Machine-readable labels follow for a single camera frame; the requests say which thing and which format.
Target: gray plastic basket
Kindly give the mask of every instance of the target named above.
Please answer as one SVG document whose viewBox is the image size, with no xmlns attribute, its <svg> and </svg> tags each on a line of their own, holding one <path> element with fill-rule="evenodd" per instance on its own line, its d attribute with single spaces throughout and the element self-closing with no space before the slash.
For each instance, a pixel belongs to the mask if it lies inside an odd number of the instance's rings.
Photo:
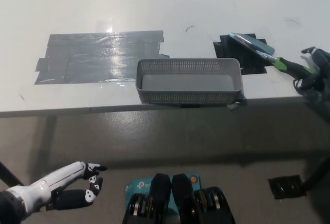
<svg viewBox="0 0 330 224">
<path fill-rule="evenodd" d="M 232 104 L 243 88 L 238 60 L 142 59 L 136 88 L 142 103 Z"/>
</svg>

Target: gray floor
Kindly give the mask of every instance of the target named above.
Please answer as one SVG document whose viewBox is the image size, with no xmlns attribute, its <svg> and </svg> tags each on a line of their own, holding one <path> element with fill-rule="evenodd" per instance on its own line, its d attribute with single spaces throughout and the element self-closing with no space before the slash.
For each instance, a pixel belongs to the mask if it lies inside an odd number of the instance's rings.
<svg viewBox="0 0 330 224">
<path fill-rule="evenodd" d="M 7 118 L 0 131 L 1 161 L 25 184 L 74 161 L 109 167 L 93 206 L 24 223 L 121 223 L 126 183 L 157 172 L 200 174 L 203 187 L 224 191 L 237 223 L 330 223 L 330 177 L 297 199 L 274 200 L 268 186 L 305 178 L 330 154 L 328 123 L 303 104 Z"/>
</svg>

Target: green brush handle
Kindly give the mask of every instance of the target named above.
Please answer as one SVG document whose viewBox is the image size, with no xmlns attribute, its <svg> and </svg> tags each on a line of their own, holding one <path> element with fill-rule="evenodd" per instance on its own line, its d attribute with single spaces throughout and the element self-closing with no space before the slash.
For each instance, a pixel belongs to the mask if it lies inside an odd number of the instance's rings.
<svg viewBox="0 0 330 224">
<path fill-rule="evenodd" d="M 304 79 L 312 75 L 313 73 L 307 67 L 300 64 L 287 61 L 282 57 L 277 57 L 274 66 L 281 72 L 287 73 L 295 79 Z"/>
</svg>

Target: gray duct tape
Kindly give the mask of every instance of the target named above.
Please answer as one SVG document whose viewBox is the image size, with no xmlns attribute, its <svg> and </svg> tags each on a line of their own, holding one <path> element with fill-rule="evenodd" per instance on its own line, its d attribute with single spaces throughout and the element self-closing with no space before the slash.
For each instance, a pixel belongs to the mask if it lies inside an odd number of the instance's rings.
<svg viewBox="0 0 330 224">
<path fill-rule="evenodd" d="M 135 81 L 137 62 L 159 58 L 163 31 L 50 35 L 35 84 Z"/>
</svg>

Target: white tabletop surface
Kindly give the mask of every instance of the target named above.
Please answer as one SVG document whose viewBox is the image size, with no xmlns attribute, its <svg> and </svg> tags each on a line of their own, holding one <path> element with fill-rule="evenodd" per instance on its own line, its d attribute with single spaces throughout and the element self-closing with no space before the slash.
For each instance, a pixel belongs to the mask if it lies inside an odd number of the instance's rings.
<svg viewBox="0 0 330 224">
<path fill-rule="evenodd" d="M 212 42 L 228 32 L 255 33 L 275 55 L 305 66 L 301 49 L 330 51 L 328 0 L 1 0 L 1 7 L 2 114 L 157 108 L 140 103 L 135 83 L 34 85 L 50 34 L 94 33 L 110 19 L 113 31 L 163 30 L 160 53 L 172 58 L 214 58 Z M 298 96 L 291 77 L 267 70 L 243 76 L 248 99 Z"/>
</svg>

